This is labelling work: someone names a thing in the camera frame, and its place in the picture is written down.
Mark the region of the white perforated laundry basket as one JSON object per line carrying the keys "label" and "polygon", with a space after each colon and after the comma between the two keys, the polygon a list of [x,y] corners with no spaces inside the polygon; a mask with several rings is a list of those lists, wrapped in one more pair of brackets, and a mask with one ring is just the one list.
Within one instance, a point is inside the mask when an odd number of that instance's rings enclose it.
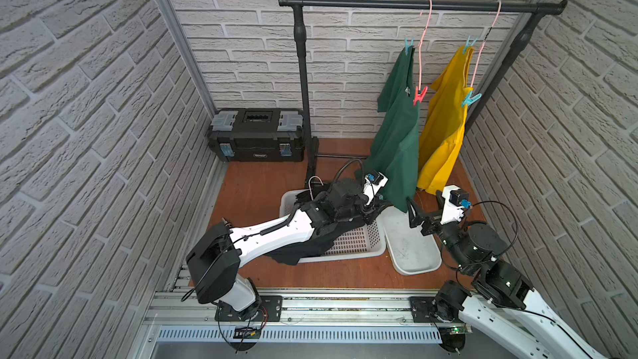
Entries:
{"label": "white perforated laundry basket", "polygon": [[372,224],[353,229],[334,240],[331,249],[324,255],[299,260],[300,264],[373,258],[386,250],[385,231],[374,221]]}

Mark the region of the black t-shirt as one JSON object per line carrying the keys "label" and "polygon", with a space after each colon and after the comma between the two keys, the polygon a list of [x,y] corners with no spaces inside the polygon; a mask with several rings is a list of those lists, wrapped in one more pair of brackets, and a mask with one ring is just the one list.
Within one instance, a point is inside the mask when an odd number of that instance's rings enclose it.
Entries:
{"label": "black t-shirt", "polygon": [[334,240],[353,229],[373,222],[365,222],[357,214],[357,205],[365,205],[362,188],[352,180],[328,184],[319,189],[311,201],[308,191],[297,195],[295,209],[309,210],[312,221],[320,221],[311,239],[284,246],[267,254],[279,264],[294,266],[300,259],[322,256],[332,248]]}

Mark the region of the pink hanger of black shirt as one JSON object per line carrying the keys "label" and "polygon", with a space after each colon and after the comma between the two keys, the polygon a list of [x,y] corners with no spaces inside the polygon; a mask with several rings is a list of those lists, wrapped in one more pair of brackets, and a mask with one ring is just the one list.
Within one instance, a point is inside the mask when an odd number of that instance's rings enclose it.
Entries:
{"label": "pink hanger of black shirt", "polygon": [[310,200],[314,201],[315,200],[315,195],[314,195],[314,187],[315,186],[325,186],[322,178],[320,178],[319,176],[315,175],[315,176],[311,176],[308,181],[307,181],[307,188],[308,188],[308,193],[310,196]]}

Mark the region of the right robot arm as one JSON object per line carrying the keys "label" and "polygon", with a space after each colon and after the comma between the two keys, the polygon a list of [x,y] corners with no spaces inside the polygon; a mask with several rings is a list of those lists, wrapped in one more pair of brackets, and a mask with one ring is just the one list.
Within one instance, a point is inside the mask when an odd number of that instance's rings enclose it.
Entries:
{"label": "right robot arm", "polygon": [[443,326],[441,342],[451,352],[460,321],[493,339],[518,358],[601,358],[546,303],[533,283],[503,259],[510,244],[485,222],[463,222],[472,209],[465,191],[438,198],[438,211],[426,214],[408,200],[410,227],[435,235],[457,264],[459,274],[472,277],[470,288],[447,281],[431,300],[410,301],[415,322]]}

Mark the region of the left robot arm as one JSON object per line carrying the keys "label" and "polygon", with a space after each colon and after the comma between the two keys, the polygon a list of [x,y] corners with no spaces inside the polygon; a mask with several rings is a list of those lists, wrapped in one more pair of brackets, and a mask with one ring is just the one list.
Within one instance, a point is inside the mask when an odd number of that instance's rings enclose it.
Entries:
{"label": "left robot arm", "polygon": [[336,238],[371,224],[390,204],[380,192],[389,181],[379,171],[362,171],[358,179],[336,174],[328,188],[273,221],[234,228],[223,221],[209,227],[186,256],[194,286],[182,299],[200,304],[227,304],[236,312],[259,303],[254,284],[239,269],[264,255],[294,266],[321,255]]}

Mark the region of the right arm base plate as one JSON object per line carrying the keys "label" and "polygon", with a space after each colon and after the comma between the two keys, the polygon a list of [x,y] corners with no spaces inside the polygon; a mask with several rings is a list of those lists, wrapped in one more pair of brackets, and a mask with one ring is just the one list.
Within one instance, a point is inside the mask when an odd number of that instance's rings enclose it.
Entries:
{"label": "right arm base plate", "polygon": [[440,297],[409,297],[409,304],[414,323],[456,322],[465,309],[459,302]]}

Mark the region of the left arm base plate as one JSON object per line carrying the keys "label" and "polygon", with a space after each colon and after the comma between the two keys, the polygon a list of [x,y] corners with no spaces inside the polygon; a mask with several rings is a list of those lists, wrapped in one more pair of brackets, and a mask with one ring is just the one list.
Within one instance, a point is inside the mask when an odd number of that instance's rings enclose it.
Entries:
{"label": "left arm base plate", "polygon": [[279,322],[282,312],[283,296],[262,295],[257,301],[249,305],[243,311],[236,311],[228,304],[219,304],[215,314],[218,322],[247,322],[249,320],[262,322],[267,318],[267,322]]}

